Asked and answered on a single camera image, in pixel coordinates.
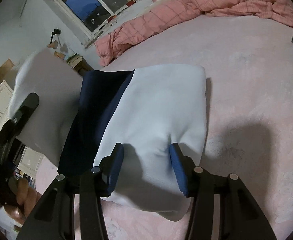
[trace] cabinet door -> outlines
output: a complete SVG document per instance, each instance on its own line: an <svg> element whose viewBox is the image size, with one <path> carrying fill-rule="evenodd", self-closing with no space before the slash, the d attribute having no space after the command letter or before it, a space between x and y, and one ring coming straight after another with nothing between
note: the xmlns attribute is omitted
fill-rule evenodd
<svg viewBox="0 0 293 240"><path fill-rule="evenodd" d="M3 114L8 108L11 97L12 97L12 92L9 91L5 85L1 86L0 87L0 114Z"/></svg>
<svg viewBox="0 0 293 240"><path fill-rule="evenodd" d="M42 157L43 155L41 153L26 147L18 165L18 169L32 178L35 178L38 167L42 161Z"/></svg>

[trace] blue rubber pad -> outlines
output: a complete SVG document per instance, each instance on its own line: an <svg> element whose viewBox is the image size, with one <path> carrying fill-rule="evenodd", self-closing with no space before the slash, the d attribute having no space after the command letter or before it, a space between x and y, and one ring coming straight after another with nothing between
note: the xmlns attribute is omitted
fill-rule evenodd
<svg viewBox="0 0 293 240"><path fill-rule="evenodd" d="M169 147L169 153L171 158L172 167L175 173L177 184L179 185L180 191L184 196L189 194L187 185L187 175L185 173L181 156L179 156L178 151L173 144Z"/></svg>
<svg viewBox="0 0 293 240"><path fill-rule="evenodd" d="M114 155L114 160L113 160L113 164L110 167L110 171L109 171L109 177L107 179L107 192L109 195L111 195L111 193L114 191L115 186L116 186L116 182L118 181L118 177L120 174L120 170L121 170L121 166L122 166L122 162L123 162L123 158L124 158L124 147L122 144L117 143L116 144L116 151L112 152L112 154Z"/></svg>

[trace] pink plaid duvet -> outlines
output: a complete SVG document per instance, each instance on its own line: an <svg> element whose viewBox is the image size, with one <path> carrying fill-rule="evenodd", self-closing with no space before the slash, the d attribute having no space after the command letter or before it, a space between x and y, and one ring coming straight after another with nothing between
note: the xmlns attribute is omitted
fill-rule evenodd
<svg viewBox="0 0 293 240"><path fill-rule="evenodd" d="M130 47L179 23L208 16L255 15L293 28L291 0L171 0L123 23L95 42L100 65L107 66Z"/></svg>

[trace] metal bolt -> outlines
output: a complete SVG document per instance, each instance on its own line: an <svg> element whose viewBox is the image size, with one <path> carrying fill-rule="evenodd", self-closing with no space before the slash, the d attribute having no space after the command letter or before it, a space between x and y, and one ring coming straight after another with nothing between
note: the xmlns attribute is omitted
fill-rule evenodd
<svg viewBox="0 0 293 240"><path fill-rule="evenodd" d="M100 167L99 166L94 166L92 169L91 169L91 172L92 173L98 173L98 172L100 172Z"/></svg>
<svg viewBox="0 0 293 240"><path fill-rule="evenodd" d="M233 180L237 180L239 178L239 176L234 174L234 173L232 173L232 174L230 174L230 178L233 179Z"/></svg>
<svg viewBox="0 0 293 240"><path fill-rule="evenodd" d="M61 181L61 180L64 180L65 179L65 176L63 174L59 174L56 176L56 180L57 181Z"/></svg>
<svg viewBox="0 0 293 240"><path fill-rule="evenodd" d="M194 171L195 171L196 173L202 173L202 172L203 172L203 169L202 169L201 167L195 167L195 168L194 168Z"/></svg>

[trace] white pillow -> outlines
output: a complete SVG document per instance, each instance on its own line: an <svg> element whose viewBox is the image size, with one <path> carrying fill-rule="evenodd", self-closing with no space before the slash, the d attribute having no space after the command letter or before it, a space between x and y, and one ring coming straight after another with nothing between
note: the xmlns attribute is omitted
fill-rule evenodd
<svg viewBox="0 0 293 240"><path fill-rule="evenodd" d="M94 165L124 145L124 160L110 200L180 220L190 199L180 192L168 147L200 163L206 137L203 67L168 64L134 71L104 132Z"/></svg>

